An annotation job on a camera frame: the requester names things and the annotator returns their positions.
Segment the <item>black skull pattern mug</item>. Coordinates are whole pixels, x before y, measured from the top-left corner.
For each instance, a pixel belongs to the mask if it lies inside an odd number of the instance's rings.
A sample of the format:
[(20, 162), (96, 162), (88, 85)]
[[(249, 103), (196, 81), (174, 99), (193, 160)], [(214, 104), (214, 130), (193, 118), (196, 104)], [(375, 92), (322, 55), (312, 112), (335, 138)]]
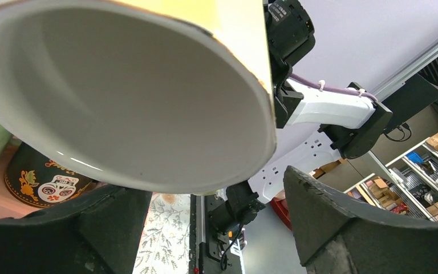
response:
[(13, 197), (37, 208), (76, 198), (95, 182), (61, 166), (26, 143), (18, 147), (3, 178)]

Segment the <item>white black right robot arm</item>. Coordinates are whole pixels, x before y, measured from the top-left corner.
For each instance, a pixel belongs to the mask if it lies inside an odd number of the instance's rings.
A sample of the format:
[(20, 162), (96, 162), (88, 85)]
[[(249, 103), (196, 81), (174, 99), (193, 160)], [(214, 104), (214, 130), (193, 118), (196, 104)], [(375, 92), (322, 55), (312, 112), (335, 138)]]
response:
[(317, 128), (292, 151), (259, 174), (225, 190), (226, 200), (206, 197), (202, 258), (229, 264), (228, 256), (245, 225), (283, 189), (288, 166), (309, 173), (339, 159), (355, 159), (372, 149), (392, 112), (363, 88), (329, 87), (293, 73), (293, 66), (315, 45), (314, 25), (298, 1), (263, 6), (277, 128), (313, 123)]

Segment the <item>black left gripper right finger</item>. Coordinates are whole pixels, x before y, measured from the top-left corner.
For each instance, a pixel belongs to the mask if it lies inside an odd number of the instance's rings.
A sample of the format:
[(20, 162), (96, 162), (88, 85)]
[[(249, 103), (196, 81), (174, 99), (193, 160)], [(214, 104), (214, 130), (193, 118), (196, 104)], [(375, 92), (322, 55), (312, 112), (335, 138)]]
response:
[(371, 206), (292, 166), (283, 182), (308, 273), (438, 273), (438, 222)]

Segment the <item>yellow green faceted mug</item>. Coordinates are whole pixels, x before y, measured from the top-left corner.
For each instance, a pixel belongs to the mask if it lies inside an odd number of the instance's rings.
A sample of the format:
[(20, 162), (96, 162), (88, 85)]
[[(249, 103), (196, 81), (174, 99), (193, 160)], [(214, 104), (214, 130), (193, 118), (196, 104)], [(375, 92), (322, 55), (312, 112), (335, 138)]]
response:
[(277, 134), (262, 1), (0, 1), (0, 123), (63, 167), (199, 194)]

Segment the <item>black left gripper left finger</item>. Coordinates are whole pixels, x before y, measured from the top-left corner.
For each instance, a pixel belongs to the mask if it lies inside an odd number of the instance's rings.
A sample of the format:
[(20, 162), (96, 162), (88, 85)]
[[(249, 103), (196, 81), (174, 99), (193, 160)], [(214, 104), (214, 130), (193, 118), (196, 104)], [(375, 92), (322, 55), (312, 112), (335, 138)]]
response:
[(0, 219), (0, 273), (132, 273), (151, 196), (107, 185)]

